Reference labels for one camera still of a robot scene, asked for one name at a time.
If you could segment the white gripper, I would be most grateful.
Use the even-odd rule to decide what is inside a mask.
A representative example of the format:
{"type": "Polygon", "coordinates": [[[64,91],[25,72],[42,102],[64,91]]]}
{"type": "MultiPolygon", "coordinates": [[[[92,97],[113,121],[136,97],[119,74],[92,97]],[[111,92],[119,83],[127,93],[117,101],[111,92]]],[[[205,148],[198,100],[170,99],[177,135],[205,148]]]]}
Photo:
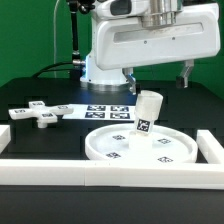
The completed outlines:
{"type": "Polygon", "coordinates": [[[186,60],[176,86],[187,88],[193,59],[215,56],[220,50],[216,3],[184,6],[170,25],[155,25],[154,17],[148,3],[133,3],[131,12],[122,14],[114,14],[110,3],[96,8],[95,62],[103,70],[123,68],[133,95],[136,80],[129,67],[186,60]]]}

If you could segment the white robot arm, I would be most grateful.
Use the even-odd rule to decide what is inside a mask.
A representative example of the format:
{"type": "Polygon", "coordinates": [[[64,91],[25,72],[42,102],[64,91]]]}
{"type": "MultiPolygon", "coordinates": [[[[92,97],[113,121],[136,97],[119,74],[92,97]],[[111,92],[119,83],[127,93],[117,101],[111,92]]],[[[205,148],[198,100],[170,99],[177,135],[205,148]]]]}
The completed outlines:
{"type": "Polygon", "coordinates": [[[81,82],[98,91],[129,87],[135,67],[182,61],[177,86],[199,58],[220,50],[219,6],[211,0],[96,0],[92,47],[81,82]]]}

